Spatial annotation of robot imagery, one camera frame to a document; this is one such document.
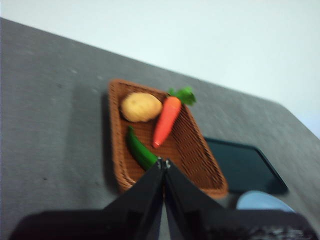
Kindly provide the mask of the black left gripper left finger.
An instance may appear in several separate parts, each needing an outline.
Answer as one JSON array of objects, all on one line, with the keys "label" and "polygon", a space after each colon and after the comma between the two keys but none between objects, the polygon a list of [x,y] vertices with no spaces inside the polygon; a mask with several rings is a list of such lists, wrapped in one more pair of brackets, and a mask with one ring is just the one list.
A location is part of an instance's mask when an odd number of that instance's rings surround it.
[{"label": "black left gripper left finger", "polygon": [[86,240],[144,240],[162,207],[163,160],[157,161],[125,193],[86,221]]}]

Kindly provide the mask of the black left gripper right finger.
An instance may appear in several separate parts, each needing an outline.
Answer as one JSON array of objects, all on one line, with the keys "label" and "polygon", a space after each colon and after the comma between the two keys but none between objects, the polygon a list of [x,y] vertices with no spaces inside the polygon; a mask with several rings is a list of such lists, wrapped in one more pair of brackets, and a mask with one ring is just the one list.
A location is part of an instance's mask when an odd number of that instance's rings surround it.
[{"label": "black left gripper right finger", "polygon": [[233,211],[201,191],[169,159],[163,166],[165,203],[184,239],[237,238],[241,225]]}]

